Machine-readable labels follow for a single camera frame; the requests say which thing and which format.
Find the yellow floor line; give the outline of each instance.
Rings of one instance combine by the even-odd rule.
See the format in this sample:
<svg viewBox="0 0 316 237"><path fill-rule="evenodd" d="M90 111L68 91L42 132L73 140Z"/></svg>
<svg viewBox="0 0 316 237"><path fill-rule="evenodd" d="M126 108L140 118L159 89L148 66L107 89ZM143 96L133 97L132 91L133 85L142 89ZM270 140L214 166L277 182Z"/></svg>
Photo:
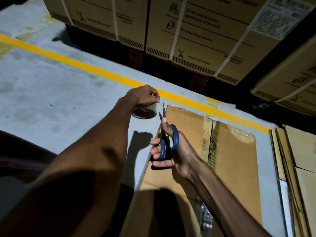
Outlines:
<svg viewBox="0 0 316 237"><path fill-rule="evenodd" d="M59 54L51 52L51 51L47 51L45 49L42 49L42 48L30 45L28 43L19 41L17 39L13 39L13 38L7 37L5 35L1 35L0 34L0 42L4 42L4 43L12 45L14 47L18 47L18 48L21 48L21 49L33 52L35 54L45 56L47 58L56 60L58 62L67 64L69 66L76 67L78 69L90 72L92 74L96 74L96 75L105 77L107 79L119 82L121 84L130 86L130 87L133 87L133 88L141 86L141 85L144 85L143 83L140 83L138 81L135 81L135 80L132 80L132 79L128 79L126 77L123 77L123 76L111 73L109 71L103 70L103 69L98 68L98 67L94 67L94 66L88 65L88 64L80 62L80 61L76 61L74 59L65 57L63 55L59 55ZM177 102L177 103L182 104L182 105L186 105L186 106L194 108L196 110L199 110L199 111L202 111L202 112L214 115L214 116L218 116L220 118L227 119L227 120L235 122L237 124L240 124L240 125L243 125L243 126L247 126L247 127L252 128L252 129L255 129L255 130L261 131L263 133L269 134L269 128L265 127L263 125L260 125L258 123L255 123L255 122L243 119L241 117L229 114L229 113L224 112L224 111L220 111L218 109L209 107L207 105L203 105L201 103L198 103L198 102L186 99L184 97L181 97L181 96L169 93L169 92L164 91L164 90L160 90L160 89L157 89L157 90L158 90L158 92L159 92L161 97L166 98L168 100Z"/></svg>

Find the person's right arm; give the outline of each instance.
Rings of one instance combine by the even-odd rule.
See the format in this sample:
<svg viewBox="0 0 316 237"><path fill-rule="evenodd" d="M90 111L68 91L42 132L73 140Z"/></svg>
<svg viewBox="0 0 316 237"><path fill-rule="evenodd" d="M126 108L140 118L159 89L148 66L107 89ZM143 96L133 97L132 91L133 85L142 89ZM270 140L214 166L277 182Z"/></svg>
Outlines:
<svg viewBox="0 0 316 237"><path fill-rule="evenodd" d="M172 128L166 118L162 120L162 128L173 137ZM153 145L158 143L159 139L151 141ZM157 146L150 151L153 159L159 158L160 150L161 147ZM153 161L152 165L155 167L174 166L178 173L194 186L225 236L270 236L198 156L182 132L179 131L179 146L172 159Z"/></svg>

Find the person's left hand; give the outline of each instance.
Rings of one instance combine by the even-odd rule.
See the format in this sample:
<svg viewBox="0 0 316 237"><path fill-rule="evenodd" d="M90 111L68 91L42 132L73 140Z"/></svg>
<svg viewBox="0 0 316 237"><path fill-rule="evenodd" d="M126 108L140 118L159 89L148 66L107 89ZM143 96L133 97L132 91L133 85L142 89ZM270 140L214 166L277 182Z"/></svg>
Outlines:
<svg viewBox="0 0 316 237"><path fill-rule="evenodd" d="M136 107L147 107L153 103L160 102L158 91L150 85L130 89L125 97L136 101Z"/></svg>

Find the scissors blade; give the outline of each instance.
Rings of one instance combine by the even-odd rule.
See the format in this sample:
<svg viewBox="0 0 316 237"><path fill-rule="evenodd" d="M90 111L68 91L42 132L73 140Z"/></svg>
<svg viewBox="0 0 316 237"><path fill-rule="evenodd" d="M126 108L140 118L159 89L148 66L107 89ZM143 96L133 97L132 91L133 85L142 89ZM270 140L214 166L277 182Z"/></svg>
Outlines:
<svg viewBox="0 0 316 237"><path fill-rule="evenodd" d="M162 115L160 114L160 111L158 111L158 113L159 113L160 121L162 121Z"/></svg>
<svg viewBox="0 0 316 237"><path fill-rule="evenodd" d="M166 117L165 105L162 103L162 116Z"/></svg>

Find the white strapping band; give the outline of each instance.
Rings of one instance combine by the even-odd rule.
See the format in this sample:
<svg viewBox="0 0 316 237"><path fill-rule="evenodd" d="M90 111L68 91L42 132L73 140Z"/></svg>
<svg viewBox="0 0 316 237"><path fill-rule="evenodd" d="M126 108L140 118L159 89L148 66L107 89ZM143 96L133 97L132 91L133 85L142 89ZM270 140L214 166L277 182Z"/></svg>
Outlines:
<svg viewBox="0 0 316 237"><path fill-rule="evenodd" d="M176 44L177 44L177 40L178 40L178 36L179 36L180 29L181 29L182 19L183 19L183 16L184 16L184 12L185 12L186 2L187 2L187 1L188 1L188 0L183 0L183 1L182 1L182 6L181 6L181 10L180 10L180 14L179 14L179 19L178 19L178 23L177 23L177 28L176 28L176 32L174 33L172 48L171 48L171 51L170 51L169 60L171 60L171 61L172 61L172 58L173 58L174 50L175 50L175 48L176 48Z"/></svg>
<svg viewBox="0 0 316 237"><path fill-rule="evenodd" d="M64 7L65 13L66 13L66 15L67 15L67 17L68 17L68 19L69 19L70 24L72 24L72 25L74 26L74 23L72 22L72 19L70 18L69 12L68 12L68 10L67 10L65 1L64 1L64 0L61 0L61 4L62 4L63 7Z"/></svg>
<svg viewBox="0 0 316 237"><path fill-rule="evenodd" d="M115 0L111 0L111 1L112 1L112 11L113 11L113 22L114 22L115 37L116 37L116 40L119 41L118 22L117 22L117 19L116 19Z"/></svg>
<svg viewBox="0 0 316 237"><path fill-rule="evenodd" d="M291 94L279 99L279 100L276 100L275 102L280 102L280 101L283 101L283 100L286 100L290 97L292 97L293 95L296 95L298 92L306 89L307 87L309 87L310 85L314 84L316 82L316 78L315 79L312 79L310 82L306 83L305 85L303 85L302 87L298 88L296 91L293 91Z"/></svg>
<svg viewBox="0 0 316 237"><path fill-rule="evenodd" d="M257 21L257 19L259 18L259 16L261 15L261 12L263 11L263 9L265 8L265 6L270 3L270 0L267 0L266 3L261 7L260 11L257 13L257 15L255 16L255 18L252 20L252 22L250 23L250 25L247 27L246 31L244 32L244 34L241 36L241 38L239 39L239 41L236 43L236 45L234 46L234 48L231 50L230 54L227 56L227 58L224 60L223 64L219 67L219 69L216 71L214 77L217 77L217 75L223 70L224 66L230 61L230 58L232 57L232 55L234 55L235 51L238 49L238 47L240 46L240 44L244 41L244 39L246 38L246 36L248 35L248 33L251 31L252 25L255 21Z"/></svg>

